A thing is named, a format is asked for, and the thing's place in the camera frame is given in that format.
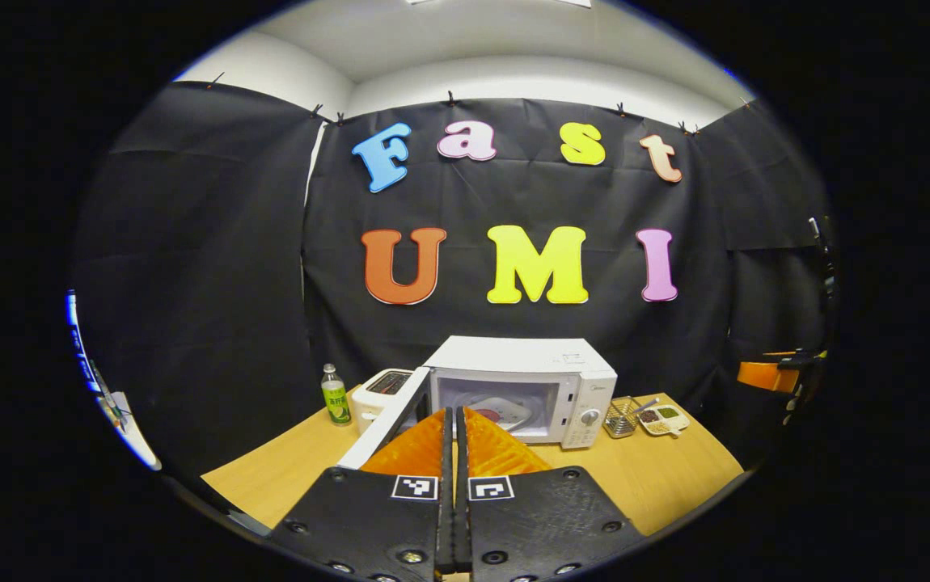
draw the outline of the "ceiling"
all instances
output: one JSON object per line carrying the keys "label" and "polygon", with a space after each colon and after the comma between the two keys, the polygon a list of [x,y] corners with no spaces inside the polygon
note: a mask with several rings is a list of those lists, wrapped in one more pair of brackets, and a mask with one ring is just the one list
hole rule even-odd
{"label": "ceiling", "polygon": [[253,30],[305,49],[354,82],[484,56],[568,57],[654,74],[733,108],[749,89],[627,4],[555,0],[313,0]]}

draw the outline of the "table top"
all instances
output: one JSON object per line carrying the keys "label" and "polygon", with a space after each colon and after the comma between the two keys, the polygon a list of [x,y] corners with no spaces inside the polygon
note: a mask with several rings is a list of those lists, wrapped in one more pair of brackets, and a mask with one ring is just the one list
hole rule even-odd
{"label": "table top", "polygon": [[[683,410],[665,394],[636,400],[644,404],[656,397],[658,405]],[[690,415],[688,419],[691,426],[682,430],[680,438],[651,436],[639,427],[631,436],[614,439],[603,428],[589,449],[529,446],[553,467],[586,469],[634,526],[650,535],[742,474],[731,453],[698,420]],[[248,516],[274,528],[321,471],[338,463],[357,436],[354,424],[337,427],[322,409],[202,478]]]}

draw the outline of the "plate inside microwave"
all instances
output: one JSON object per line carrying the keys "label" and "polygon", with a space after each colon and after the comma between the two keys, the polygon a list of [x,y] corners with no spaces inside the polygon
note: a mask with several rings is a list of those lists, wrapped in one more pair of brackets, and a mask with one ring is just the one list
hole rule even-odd
{"label": "plate inside microwave", "polygon": [[533,412],[529,408],[517,405],[501,397],[484,398],[468,406],[486,416],[487,419],[493,420],[498,427],[502,427],[506,431],[516,428],[533,416]]}

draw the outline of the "food tray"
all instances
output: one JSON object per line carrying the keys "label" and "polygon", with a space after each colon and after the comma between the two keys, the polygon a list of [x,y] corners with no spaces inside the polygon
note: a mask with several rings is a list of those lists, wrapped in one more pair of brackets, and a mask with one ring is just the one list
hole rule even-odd
{"label": "food tray", "polygon": [[688,420],[687,416],[676,406],[665,404],[661,406],[649,406],[649,408],[642,410],[642,412],[638,414],[638,423],[640,423],[650,435],[661,436],[672,434],[674,438],[677,438],[680,436],[680,431],[687,428],[687,426],[691,424],[691,421]]}

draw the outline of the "letter f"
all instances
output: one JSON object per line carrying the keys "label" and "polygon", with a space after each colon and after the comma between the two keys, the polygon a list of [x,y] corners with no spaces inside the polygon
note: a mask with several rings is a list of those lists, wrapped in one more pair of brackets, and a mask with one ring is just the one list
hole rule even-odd
{"label": "letter f", "polygon": [[[397,158],[401,162],[407,159],[407,146],[399,138],[410,135],[411,128],[407,123],[395,123],[350,150],[351,154],[364,159],[365,167],[372,175],[372,184],[368,185],[370,191],[379,192],[407,175],[407,168],[395,166],[392,159]],[[390,140],[388,147],[383,145],[386,140]]]}

